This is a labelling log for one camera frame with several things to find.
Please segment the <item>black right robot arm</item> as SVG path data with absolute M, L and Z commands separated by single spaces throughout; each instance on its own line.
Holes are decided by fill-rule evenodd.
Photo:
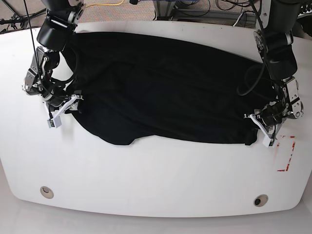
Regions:
M 24 79 L 23 90 L 30 96 L 42 97 L 49 113 L 49 123 L 56 126 L 60 114 L 76 111 L 83 96 L 80 91 L 67 94 L 65 87 L 76 77 L 67 80 L 52 77 L 60 62 L 60 52 L 73 35 L 85 10 L 82 0 L 44 0 L 46 17 L 37 36 L 39 47 L 34 48 L 32 63 Z

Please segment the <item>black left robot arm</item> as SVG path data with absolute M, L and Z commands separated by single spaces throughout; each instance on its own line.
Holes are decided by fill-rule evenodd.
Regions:
M 273 105 L 245 115 L 251 119 L 264 134 L 263 144 L 266 147 L 275 145 L 276 136 L 286 119 L 298 119 L 304 114 L 304 106 L 299 97 L 299 86 L 294 74 L 297 62 L 293 53 L 293 33 L 303 4 L 302 0 L 263 0 L 257 10 L 254 2 L 249 2 L 256 17 L 256 28 L 253 36 L 263 61 L 260 74 L 252 84 L 247 80 L 247 90 L 237 88 L 237 94 L 245 96 L 254 91 L 265 71 L 274 84 L 276 98 Z

